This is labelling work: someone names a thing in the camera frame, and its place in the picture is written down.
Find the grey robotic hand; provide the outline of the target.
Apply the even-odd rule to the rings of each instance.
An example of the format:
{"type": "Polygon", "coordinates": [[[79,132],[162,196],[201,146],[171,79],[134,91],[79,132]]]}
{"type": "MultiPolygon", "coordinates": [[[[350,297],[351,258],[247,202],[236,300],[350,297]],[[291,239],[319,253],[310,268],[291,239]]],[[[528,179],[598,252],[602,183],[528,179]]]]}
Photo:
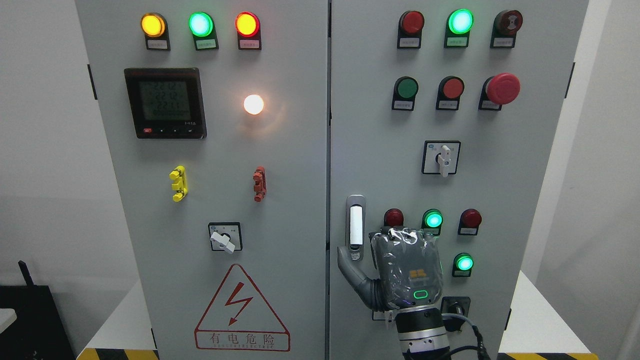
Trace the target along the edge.
{"type": "Polygon", "coordinates": [[[366,276],[345,246],[337,264],[364,305],[374,312],[433,306],[444,287],[438,235],[416,228],[382,227],[369,234],[379,278],[366,276]]]}

